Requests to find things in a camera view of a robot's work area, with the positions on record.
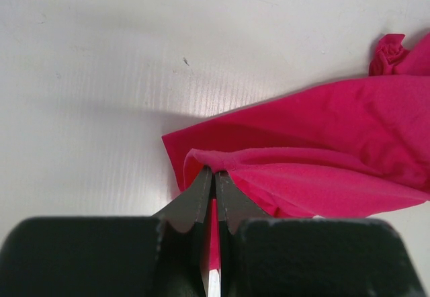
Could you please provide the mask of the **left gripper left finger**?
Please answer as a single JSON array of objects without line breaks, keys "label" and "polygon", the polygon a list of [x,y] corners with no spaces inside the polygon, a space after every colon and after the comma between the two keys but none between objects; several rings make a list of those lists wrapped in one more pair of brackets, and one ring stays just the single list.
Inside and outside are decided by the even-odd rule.
[{"label": "left gripper left finger", "polygon": [[207,296],[213,172],[203,167],[191,185],[150,220],[148,296]]}]

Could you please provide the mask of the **pink t shirt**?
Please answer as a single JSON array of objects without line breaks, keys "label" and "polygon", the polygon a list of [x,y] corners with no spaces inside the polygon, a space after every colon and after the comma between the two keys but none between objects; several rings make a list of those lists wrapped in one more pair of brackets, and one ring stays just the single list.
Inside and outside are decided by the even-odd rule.
[{"label": "pink t shirt", "polygon": [[163,136],[180,190],[225,171],[276,217],[366,217],[429,200],[429,38],[377,44],[369,75]]}]

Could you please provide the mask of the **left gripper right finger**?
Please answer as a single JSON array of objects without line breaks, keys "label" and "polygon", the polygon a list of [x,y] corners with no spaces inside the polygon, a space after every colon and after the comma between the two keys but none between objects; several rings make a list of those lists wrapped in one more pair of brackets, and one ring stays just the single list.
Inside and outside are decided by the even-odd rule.
[{"label": "left gripper right finger", "polygon": [[216,173],[214,181],[220,240],[220,295],[240,296],[240,249],[235,234],[242,221],[270,215],[246,196],[227,172]]}]

